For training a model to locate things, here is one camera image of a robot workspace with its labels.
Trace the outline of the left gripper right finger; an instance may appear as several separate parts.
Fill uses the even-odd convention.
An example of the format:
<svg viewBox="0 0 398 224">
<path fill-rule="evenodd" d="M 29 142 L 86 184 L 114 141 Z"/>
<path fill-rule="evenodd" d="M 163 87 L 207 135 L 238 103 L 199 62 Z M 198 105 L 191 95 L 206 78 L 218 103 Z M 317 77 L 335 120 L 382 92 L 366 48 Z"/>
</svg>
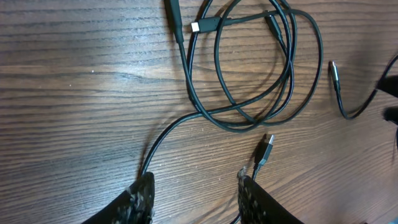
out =
<svg viewBox="0 0 398 224">
<path fill-rule="evenodd" d="M 239 178 L 238 206 L 243 224 L 303 224 L 247 175 Z"/>
</svg>

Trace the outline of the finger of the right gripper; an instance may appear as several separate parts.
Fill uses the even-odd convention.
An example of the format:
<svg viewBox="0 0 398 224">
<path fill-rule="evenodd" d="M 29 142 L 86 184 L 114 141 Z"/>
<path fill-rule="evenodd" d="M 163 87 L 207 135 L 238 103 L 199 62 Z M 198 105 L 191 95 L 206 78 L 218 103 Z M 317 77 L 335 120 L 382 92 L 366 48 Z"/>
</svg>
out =
<svg viewBox="0 0 398 224">
<path fill-rule="evenodd" d="M 398 76 L 388 76 L 378 81 L 376 88 L 392 96 L 398 97 Z"/>
<path fill-rule="evenodd" d="M 383 111 L 383 118 L 386 121 L 393 122 L 398 125 L 398 107 L 388 107 Z"/>
</svg>

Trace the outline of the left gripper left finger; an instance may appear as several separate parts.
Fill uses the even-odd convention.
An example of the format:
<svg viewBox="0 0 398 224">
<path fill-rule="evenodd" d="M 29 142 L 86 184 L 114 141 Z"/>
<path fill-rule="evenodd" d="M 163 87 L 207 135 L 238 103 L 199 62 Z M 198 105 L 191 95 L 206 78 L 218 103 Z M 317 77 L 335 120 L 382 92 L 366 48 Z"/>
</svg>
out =
<svg viewBox="0 0 398 224">
<path fill-rule="evenodd" d="M 83 224 L 150 224 L 154 217 L 154 197 L 154 174 L 146 172 Z"/>
</svg>

